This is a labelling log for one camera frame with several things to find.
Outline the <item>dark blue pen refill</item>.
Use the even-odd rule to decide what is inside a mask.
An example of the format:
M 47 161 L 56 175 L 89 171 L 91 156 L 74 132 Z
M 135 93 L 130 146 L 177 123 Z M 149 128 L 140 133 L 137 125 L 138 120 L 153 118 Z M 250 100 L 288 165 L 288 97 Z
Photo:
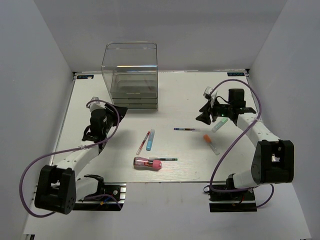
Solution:
M 200 132 L 200 128 L 186 128 L 186 127 L 174 127 L 174 131 L 191 131 L 191 132 Z

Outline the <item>red pen refill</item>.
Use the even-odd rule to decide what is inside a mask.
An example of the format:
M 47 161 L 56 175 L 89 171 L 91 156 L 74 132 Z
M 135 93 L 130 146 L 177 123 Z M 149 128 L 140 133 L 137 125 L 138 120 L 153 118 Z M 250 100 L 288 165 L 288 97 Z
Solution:
M 139 148 L 138 148 L 138 150 L 137 150 L 137 152 L 136 152 L 136 155 L 140 155 L 140 153 L 141 153 L 141 151 L 142 151 L 142 149 L 143 149 L 143 146 L 144 146 L 145 142 L 147 141 L 149 135 L 150 135 L 150 131 L 148 131 L 147 134 L 145 135 L 142 143 L 140 144 L 140 146 L 139 146 Z

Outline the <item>blue highlighter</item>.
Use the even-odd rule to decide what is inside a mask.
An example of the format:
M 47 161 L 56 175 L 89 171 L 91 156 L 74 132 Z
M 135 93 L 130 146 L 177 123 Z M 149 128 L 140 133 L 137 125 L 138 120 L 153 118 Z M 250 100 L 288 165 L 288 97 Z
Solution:
M 155 130 L 151 129 L 150 133 L 149 133 L 149 136 L 148 136 L 148 139 L 147 139 L 147 145 L 146 145 L 146 150 L 147 151 L 151 151 L 151 149 L 152 149 L 154 136 L 155 136 Z

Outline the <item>pink capped marker bottle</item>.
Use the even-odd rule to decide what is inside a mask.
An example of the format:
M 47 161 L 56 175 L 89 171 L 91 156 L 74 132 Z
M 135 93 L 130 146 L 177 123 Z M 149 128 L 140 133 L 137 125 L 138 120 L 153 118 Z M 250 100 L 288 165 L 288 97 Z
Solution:
M 162 168 L 162 162 L 158 159 L 147 159 L 144 157 L 135 157 L 133 159 L 133 167 L 135 169 L 159 171 Z

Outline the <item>green pen refill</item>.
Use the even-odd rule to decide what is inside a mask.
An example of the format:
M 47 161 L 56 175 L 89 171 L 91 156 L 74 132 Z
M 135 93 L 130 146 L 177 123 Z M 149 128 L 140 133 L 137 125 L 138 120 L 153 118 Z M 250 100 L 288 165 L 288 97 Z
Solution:
M 178 161 L 178 158 L 149 157 L 149 160 L 159 160 L 159 161 Z

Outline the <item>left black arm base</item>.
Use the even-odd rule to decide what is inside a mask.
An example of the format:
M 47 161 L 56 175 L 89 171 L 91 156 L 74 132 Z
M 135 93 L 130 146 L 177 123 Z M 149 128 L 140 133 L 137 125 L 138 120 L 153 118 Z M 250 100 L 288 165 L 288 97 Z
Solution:
M 86 174 L 75 181 L 74 211 L 119 212 L 125 203 L 127 184 L 105 182 L 102 176 Z

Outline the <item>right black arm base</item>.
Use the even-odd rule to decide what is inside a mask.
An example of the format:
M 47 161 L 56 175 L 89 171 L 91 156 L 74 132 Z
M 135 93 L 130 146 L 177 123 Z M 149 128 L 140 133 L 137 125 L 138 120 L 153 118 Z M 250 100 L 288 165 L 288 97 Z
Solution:
M 244 213 L 256 212 L 256 198 L 252 190 L 241 192 L 214 192 L 209 185 L 203 188 L 209 196 L 209 211 L 211 213 Z

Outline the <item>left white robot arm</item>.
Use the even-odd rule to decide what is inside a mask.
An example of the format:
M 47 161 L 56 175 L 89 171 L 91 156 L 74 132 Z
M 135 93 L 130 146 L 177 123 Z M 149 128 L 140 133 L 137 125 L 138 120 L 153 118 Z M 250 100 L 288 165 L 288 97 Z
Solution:
M 45 165 L 39 174 L 34 205 L 38 209 L 69 214 L 77 201 L 105 196 L 103 177 L 96 174 L 80 176 L 80 172 L 96 158 L 107 144 L 111 128 L 117 128 L 128 109 L 116 105 L 90 107 L 90 124 L 85 128 L 79 150 L 56 165 Z

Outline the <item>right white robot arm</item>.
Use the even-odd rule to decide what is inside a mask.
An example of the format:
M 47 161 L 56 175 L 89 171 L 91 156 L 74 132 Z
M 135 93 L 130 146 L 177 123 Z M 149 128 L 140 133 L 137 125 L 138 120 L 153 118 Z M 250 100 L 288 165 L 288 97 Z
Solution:
M 207 103 L 200 109 L 197 121 L 210 125 L 218 117 L 228 118 L 242 130 L 241 136 L 247 136 L 255 147 L 250 168 L 230 174 L 225 187 L 212 185 L 210 188 L 214 192 L 226 192 L 229 198 L 236 200 L 244 191 L 260 185 L 293 181 L 294 144 L 290 140 L 281 140 L 259 120 L 257 112 L 246 106 L 242 88 L 230 89 L 226 103 L 219 103 L 217 91 L 211 87 L 205 89 L 203 96 Z

